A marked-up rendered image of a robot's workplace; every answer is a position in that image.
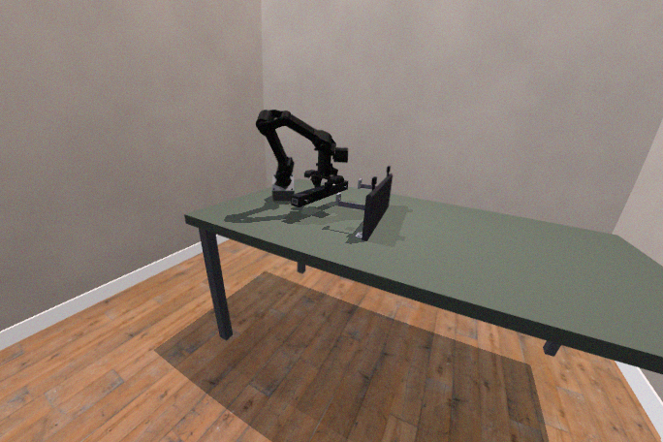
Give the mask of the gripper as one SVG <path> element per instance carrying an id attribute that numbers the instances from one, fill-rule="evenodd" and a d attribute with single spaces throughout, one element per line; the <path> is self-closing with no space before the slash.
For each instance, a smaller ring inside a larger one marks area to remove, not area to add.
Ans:
<path id="1" fill-rule="evenodd" d="M 304 177 L 310 178 L 315 187 L 321 186 L 322 179 L 327 179 L 328 182 L 325 182 L 325 194 L 329 194 L 333 184 L 340 184 L 344 182 L 344 177 L 341 175 L 333 175 L 331 177 L 331 162 L 319 162 L 316 163 L 318 166 L 318 171 L 309 170 L 305 171 Z M 331 177 L 331 178 L 330 178 Z"/>

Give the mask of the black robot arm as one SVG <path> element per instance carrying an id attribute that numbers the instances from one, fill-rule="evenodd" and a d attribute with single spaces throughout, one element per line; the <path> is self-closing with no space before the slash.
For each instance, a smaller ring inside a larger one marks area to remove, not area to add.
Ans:
<path id="1" fill-rule="evenodd" d="M 280 116 L 281 118 L 278 118 Z M 336 147 L 336 142 L 332 139 L 331 134 L 323 130 L 314 129 L 297 117 L 293 116 L 287 110 L 262 110 L 256 121 L 256 127 L 262 135 L 266 136 L 278 162 L 278 167 L 275 174 L 275 185 L 284 189 L 290 185 L 292 181 L 290 176 L 292 175 L 295 164 L 292 157 L 289 158 L 286 156 L 280 139 L 278 138 L 275 131 L 275 129 L 281 126 L 287 126 L 312 141 L 315 146 L 314 150 L 319 149 L 319 162 L 330 162 L 331 158 L 334 158 L 334 162 L 348 162 L 348 147 Z"/>

